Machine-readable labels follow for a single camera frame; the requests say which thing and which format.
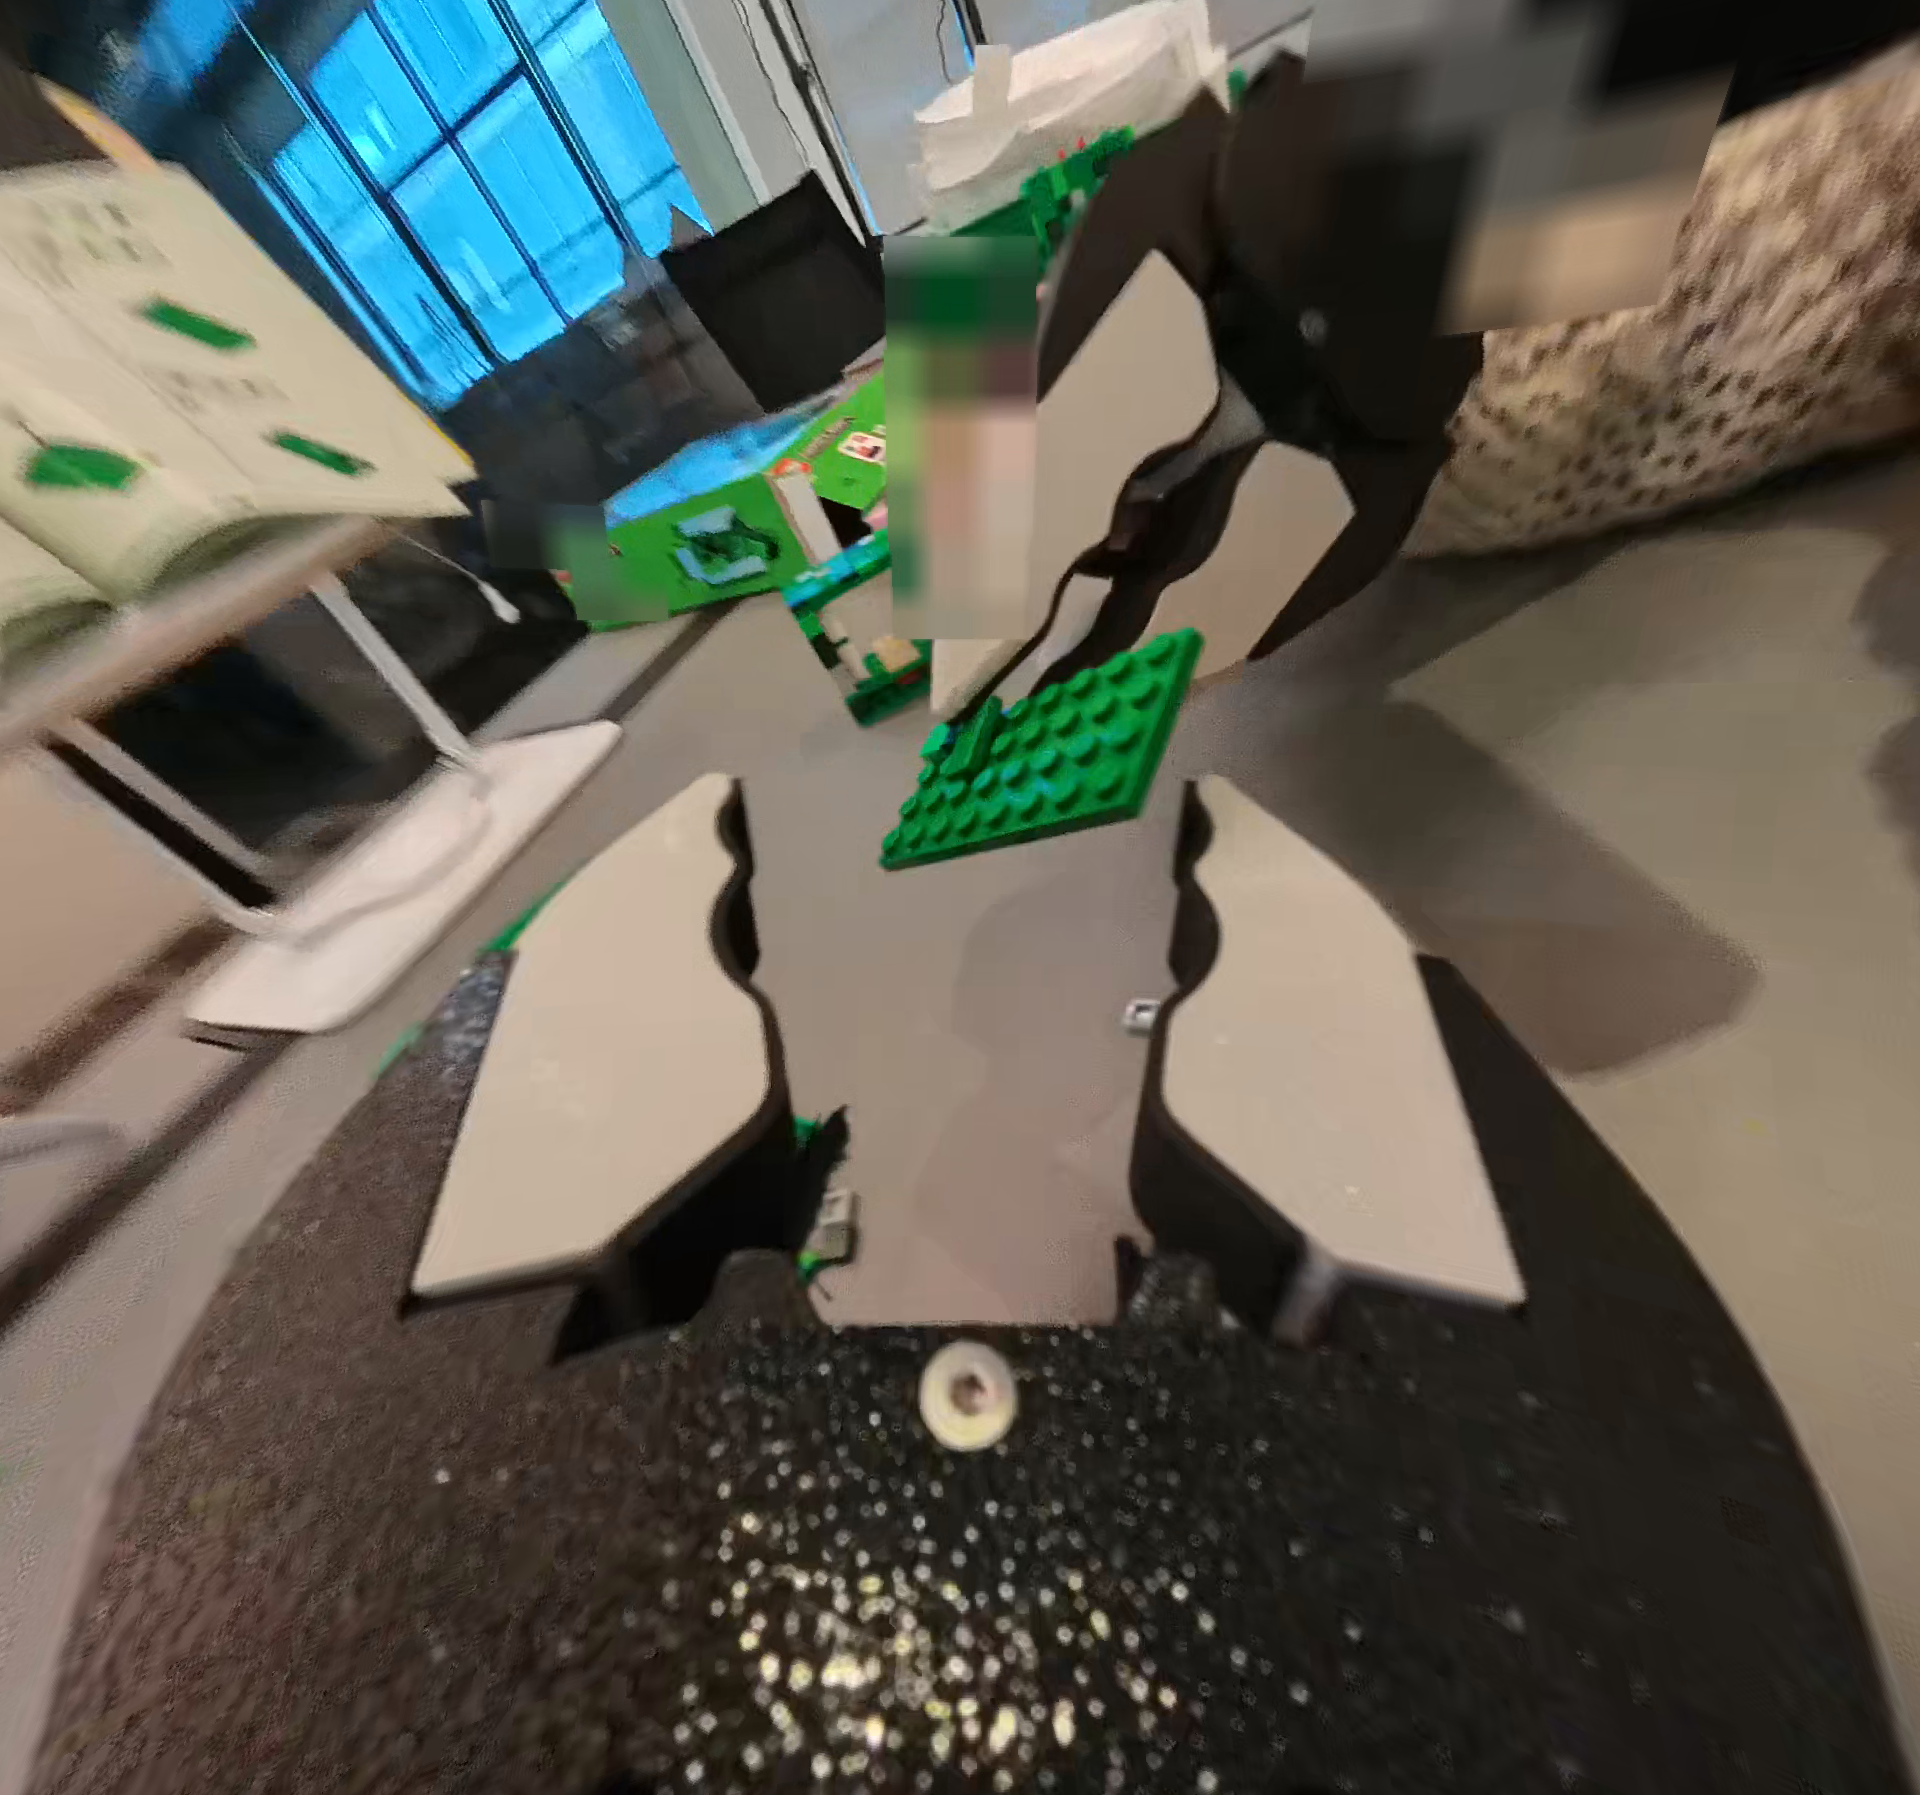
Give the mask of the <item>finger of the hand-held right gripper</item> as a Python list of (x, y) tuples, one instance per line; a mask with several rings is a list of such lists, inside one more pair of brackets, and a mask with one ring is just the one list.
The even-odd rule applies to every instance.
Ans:
[(965, 711), (1044, 639), (1060, 591), (1109, 541), (1141, 467), (1184, 447), (1216, 411), (1216, 367), (1201, 295), (1150, 249), (1038, 403), (1037, 507), (1017, 617), (995, 635), (932, 645), (932, 711)]
[(1212, 457), (1159, 497), (1124, 505), (1079, 565), (1046, 635), (1049, 677), (1070, 677), (1192, 629), (1197, 677), (1233, 677), (1352, 519), (1334, 467), (1274, 441)]

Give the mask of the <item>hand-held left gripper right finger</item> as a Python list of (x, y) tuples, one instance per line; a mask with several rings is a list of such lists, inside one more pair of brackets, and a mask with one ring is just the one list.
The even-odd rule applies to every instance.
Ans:
[(1374, 1287), (1510, 1317), (1529, 1285), (1418, 949), (1221, 775), (1184, 785), (1126, 1185), (1239, 1327), (1312, 1343)]

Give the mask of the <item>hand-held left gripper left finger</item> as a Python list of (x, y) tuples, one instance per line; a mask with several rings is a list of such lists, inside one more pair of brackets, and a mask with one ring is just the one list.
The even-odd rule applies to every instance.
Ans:
[(591, 1335), (663, 1331), (709, 1303), (732, 1255), (795, 1243), (799, 1127), (755, 977), (742, 787), (696, 777), (521, 935), (411, 1317), (559, 1289)]

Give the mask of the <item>green lego block model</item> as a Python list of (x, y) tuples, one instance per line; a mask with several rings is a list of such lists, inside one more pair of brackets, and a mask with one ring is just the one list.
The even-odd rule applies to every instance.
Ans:
[(855, 513), (845, 539), (833, 521), (838, 503), (823, 499), (811, 463), (776, 463), (771, 485), (806, 561), (785, 583), (786, 611), (852, 719), (873, 725), (923, 701), (932, 681), (932, 645), (897, 625), (887, 503)]

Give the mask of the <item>person's right forearm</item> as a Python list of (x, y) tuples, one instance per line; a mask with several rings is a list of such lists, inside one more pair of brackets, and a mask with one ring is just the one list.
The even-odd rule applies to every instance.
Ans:
[(1405, 557), (1635, 531), (1917, 433), (1917, 36), (1707, 158), (1655, 303), (1484, 337)]

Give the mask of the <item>green lego box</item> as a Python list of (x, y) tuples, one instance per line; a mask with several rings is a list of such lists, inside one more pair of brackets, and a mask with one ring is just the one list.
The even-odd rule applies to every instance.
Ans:
[(878, 367), (687, 443), (591, 509), (546, 517), (551, 567), (596, 627), (778, 593), (887, 523)]

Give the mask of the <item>lego instruction booklet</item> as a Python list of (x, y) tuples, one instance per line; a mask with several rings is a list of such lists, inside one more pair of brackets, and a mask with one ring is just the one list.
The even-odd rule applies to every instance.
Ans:
[(462, 515), (470, 477), (191, 176), (4, 176), (4, 663), (329, 519)]

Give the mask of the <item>white book stand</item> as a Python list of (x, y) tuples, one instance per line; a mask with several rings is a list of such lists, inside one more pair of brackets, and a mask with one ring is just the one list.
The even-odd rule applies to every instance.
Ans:
[(100, 713), (256, 625), (289, 599), (316, 597), (436, 751), (429, 779), (326, 861), (310, 885), (273, 909), (245, 905), (217, 873), (189, 857), (176, 859), (240, 935), (237, 949), (189, 997), (183, 1019), (189, 1039), (239, 1045), (262, 1037), (325, 1037), (369, 1015), (623, 741), (616, 719), (493, 741), (469, 737), (342, 583), (346, 567), (396, 537), (391, 523), (335, 515), (156, 601), (121, 607), (26, 677), (4, 679), (4, 755), (24, 747), (79, 749), (171, 827), (193, 835), (259, 887), (268, 881), (264, 861), (143, 763), (116, 751), (93, 727)]

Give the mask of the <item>crumpled white paper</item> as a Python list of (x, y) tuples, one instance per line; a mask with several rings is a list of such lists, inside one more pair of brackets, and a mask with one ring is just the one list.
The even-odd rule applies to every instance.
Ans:
[(1229, 102), (1208, 0), (1148, 0), (1032, 48), (983, 46), (972, 76), (914, 116), (911, 184), (929, 229), (954, 231), (1109, 132), (1142, 136), (1202, 92)]

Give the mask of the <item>black box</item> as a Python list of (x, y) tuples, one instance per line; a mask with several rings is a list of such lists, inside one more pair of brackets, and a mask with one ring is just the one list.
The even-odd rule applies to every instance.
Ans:
[(831, 389), (884, 339), (882, 253), (848, 225), (819, 174), (659, 259), (765, 411)]

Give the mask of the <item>large window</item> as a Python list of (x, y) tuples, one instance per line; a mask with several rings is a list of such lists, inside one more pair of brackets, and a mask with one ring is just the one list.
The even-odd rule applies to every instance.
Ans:
[(603, 0), (145, 0), (111, 86), (431, 407), (709, 225)]

